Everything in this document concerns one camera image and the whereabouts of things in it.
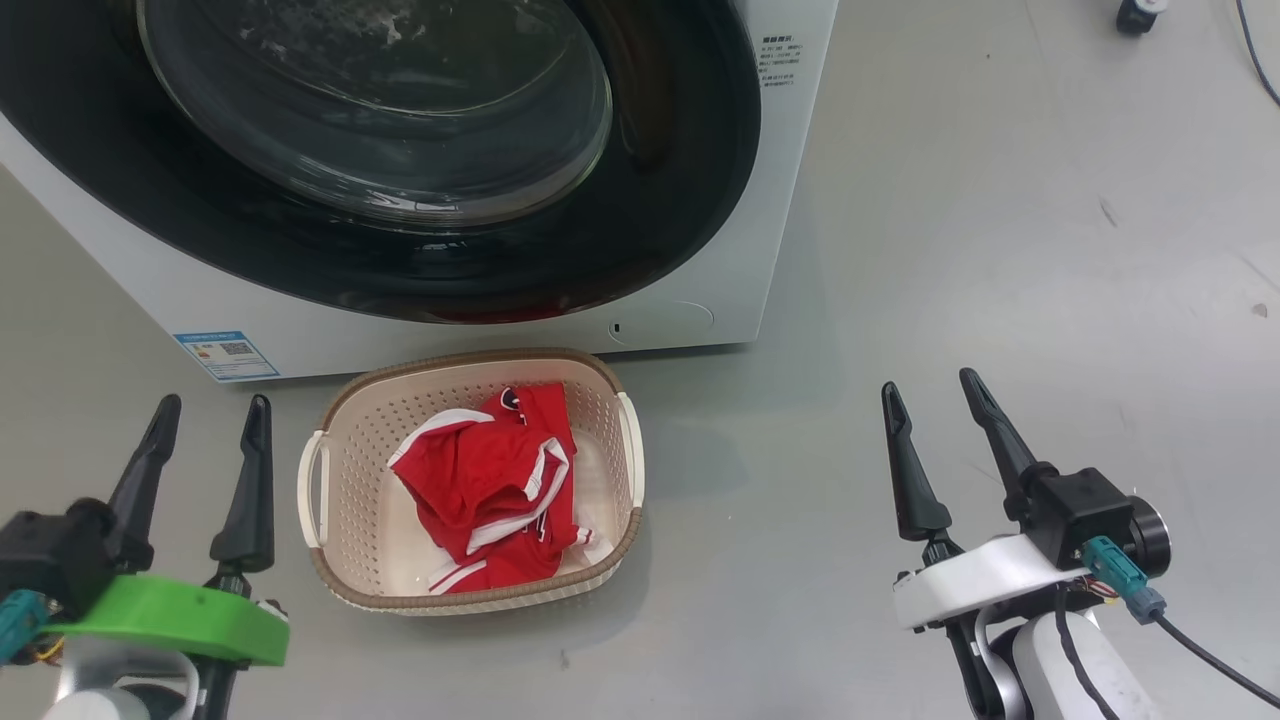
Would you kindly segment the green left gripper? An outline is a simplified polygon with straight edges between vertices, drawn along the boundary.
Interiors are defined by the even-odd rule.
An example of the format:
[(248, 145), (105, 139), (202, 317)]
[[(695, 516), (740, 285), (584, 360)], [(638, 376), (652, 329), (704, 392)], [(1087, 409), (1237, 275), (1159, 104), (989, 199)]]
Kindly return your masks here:
[[(182, 401), (164, 396), (109, 500), (115, 524), (108, 553), (119, 573), (147, 571), (154, 561), (148, 534), (163, 469), (180, 424)], [(244, 574), (275, 564), (273, 407), (255, 395), (239, 438), (243, 461), (223, 529), (209, 556), (221, 575), (204, 585), (168, 577), (120, 574), (93, 601), (45, 624), (47, 635), (97, 637), (154, 650), (280, 667), (291, 643), (288, 616), (253, 598)]]

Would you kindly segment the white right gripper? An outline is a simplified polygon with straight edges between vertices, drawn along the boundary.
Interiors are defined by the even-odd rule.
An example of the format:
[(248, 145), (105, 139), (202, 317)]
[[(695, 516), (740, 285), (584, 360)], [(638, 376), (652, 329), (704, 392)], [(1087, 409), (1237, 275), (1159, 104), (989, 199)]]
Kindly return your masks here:
[[(986, 433), (996, 461), (1007, 519), (1032, 521), (1036, 510), (1030, 487), (1057, 477), (1057, 468), (1039, 461), (1029, 450), (975, 369), (963, 368), (959, 380), (973, 420)], [(892, 380), (882, 386), (881, 402), (899, 536), (909, 542), (936, 541), (951, 527), (952, 518), (936, 498), (913, 443), (911, 418)], [(899, 626), (914, 629), (1088, 573), (1080, 564), (1056, 568), (1028, 536), (1004, 536), (896, 580), (893, 607)]]

